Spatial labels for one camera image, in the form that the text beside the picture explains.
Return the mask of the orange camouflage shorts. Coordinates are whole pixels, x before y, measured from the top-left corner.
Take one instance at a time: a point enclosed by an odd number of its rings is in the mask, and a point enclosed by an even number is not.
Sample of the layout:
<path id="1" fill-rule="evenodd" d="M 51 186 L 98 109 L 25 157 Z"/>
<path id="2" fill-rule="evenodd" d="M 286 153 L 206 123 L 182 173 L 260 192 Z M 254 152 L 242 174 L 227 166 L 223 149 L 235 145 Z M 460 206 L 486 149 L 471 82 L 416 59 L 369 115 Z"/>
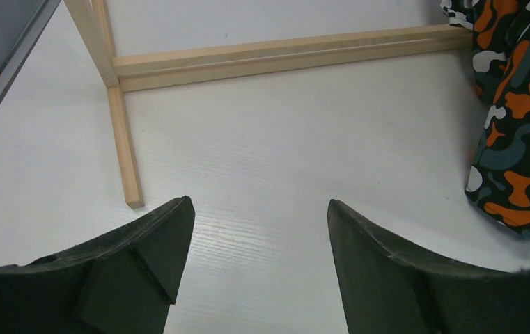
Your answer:
<path id="1" fill-rule="evenodd" d="M 530 239 L 530 1 L 443 1 L 472 33 L 476 93 L 488 106 L 465 194 L 492 220 Z"/>

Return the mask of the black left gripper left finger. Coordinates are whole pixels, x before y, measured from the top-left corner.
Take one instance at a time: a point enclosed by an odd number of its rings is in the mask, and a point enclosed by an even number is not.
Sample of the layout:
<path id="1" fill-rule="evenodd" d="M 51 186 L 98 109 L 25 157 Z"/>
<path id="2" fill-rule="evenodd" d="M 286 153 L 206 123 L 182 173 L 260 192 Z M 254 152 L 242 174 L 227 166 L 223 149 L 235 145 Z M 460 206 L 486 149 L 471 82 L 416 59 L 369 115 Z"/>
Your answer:
<path id="1" fill-rule="evenodd" d="M 194 230 L 188 196 L 99 237 L 0 267 L 0 333 L 162 333 Z"/>

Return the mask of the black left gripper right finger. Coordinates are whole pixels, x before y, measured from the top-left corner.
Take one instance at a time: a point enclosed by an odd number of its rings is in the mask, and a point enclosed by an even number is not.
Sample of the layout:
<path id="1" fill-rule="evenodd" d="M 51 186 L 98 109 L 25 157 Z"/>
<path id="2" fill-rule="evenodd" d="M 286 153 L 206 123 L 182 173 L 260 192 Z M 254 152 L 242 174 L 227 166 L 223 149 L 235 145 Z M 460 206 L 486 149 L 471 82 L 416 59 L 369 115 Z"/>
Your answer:
<path id="1" fill-rule="evenodd" d="M 350 333 L 530 333 L 530 269 L 445 257 L 335 199 L 327 225 Z"/>

